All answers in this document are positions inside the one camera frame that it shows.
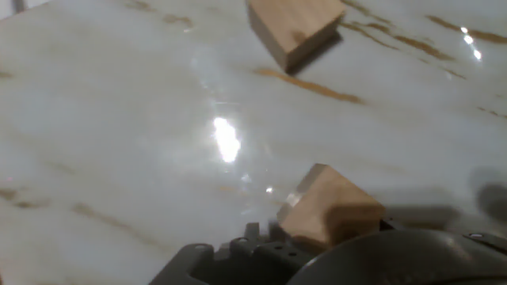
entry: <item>marble surface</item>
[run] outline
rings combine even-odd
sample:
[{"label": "marble surface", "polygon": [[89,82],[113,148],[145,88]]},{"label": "marble surface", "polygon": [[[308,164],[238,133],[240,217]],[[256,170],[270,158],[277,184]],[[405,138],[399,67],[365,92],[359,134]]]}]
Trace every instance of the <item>marble surface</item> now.
[{"label": "marble surface", "polygon": [[243,0],[55,0],[0,22],[4,284],[148,283],[183,245],[265,225],[314,163],[505,234],[478,201],[507,173],[507,2],[345,2],[342,41],[297,79]]}]

